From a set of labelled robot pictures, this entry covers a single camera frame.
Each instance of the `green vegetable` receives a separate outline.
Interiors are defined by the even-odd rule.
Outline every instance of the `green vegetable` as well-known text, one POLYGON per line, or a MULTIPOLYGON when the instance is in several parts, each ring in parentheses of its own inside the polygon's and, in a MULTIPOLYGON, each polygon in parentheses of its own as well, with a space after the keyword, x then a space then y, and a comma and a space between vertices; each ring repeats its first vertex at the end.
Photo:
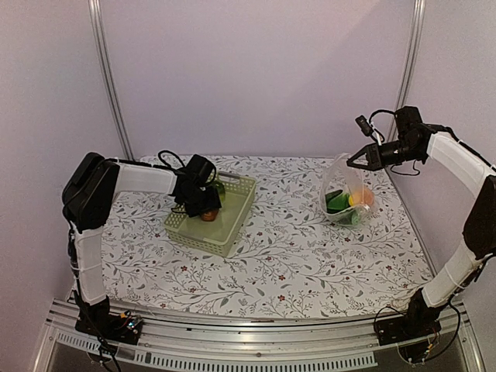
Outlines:
POLYGON ((349 198, 350 195, 344 193, 343 190, 328 193, 325 196, 325 200, 327 201, 327 212, 333 215, 337 212, 344 211, 346 208, 349 208, 349 198))

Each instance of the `table surface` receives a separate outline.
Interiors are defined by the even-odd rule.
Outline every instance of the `table surface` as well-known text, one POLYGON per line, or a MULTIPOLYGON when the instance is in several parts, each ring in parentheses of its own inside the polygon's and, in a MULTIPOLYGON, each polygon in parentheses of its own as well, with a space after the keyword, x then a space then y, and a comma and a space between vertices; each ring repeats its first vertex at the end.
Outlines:
MULTIPOLYGON (((332 159, 208 157, 220 171, 257 180, 227 258, 171 242, 166 195, 122 193, 102 240, 110 298, 186 312, 257 318, 325 318, 403 309, 432 278, 394 186, 363 172, 377 212, 359 227, 320 212, 321 174, 332 159)), ((156 157, 143 161, 157 163, 156 157)))

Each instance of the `orange ball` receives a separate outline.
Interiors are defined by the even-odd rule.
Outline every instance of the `orange ball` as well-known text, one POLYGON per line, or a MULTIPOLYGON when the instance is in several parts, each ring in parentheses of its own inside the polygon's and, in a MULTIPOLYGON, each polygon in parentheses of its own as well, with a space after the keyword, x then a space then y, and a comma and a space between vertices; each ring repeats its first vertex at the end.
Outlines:
POLYGON ((367 204, 371 207, 374 205, 374 193, 369 188, 363 186, 363 192, 351 194, 348 202, 350 205, 367 204))

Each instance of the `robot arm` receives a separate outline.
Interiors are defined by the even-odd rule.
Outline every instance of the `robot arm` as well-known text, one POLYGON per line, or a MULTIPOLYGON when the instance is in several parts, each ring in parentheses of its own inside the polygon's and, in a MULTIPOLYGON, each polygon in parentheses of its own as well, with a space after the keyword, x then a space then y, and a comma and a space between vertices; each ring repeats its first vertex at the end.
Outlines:
POLYGON ((190 216, 221 208, 217 190, 207 182, 215 166, 199 155, 174 170, 128 160, 105 159, 89 153, 82 160, 62 194, 64 217, 69 222, 68 253, 76 277, 75 298, 80 307, 76 329, 136 343, 140 322, 129 316, 109 314, 109 300, 102 276, 102 233, 113 202, 122 191, 172 195, 190 216))
MULTIPOLYGON (((386 321, 377 324, 379 340, 384 344, 429 334, 449 299, 476 280, 487 260, 496 254, 494 166, 459 141, 450 128, 422 123, 415 107, 405 106, 394 117, 398 140, 365 146, 348 160, 348 166, 377 171, 408 160, 425 163, 431 157, 460 179, 477 200, 456 252, 436 277, 412 296, 405 318, 393 327, 391 322, 384 324, 386 321), (363 156, 365 162, 359 161, 363 156)), ((373 127, 367 127, 369 123, 363 116, 356 121, 364 133, 371 134, 373 127)))

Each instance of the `white wall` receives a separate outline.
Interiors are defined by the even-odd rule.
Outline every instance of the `white wall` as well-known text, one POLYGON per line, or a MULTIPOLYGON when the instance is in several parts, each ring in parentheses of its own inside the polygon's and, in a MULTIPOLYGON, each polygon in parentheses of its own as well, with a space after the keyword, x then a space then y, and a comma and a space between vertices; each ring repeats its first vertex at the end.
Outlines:
POLYGON ((364 145, 354 119, 394 106, 413 4, 102 2, 134 152, 318 156, 364 145))
POLYGON ((71 285, 60 193, 89 150, 122 156, 87 2, 0 2, 0 370, 28 369, 71 285))
MULTIPOLYGON (((496 161, 496 2, 427 2, 408 104, 425 122, 452 126, 458 137, 496 161)), ((451 257, 474 199, 438 164, 419 177, 396 177, 400 192, 439 269, 451 257)), ((496 265, 466 290, 465 304, 488 370, 496 366, 496 265)))

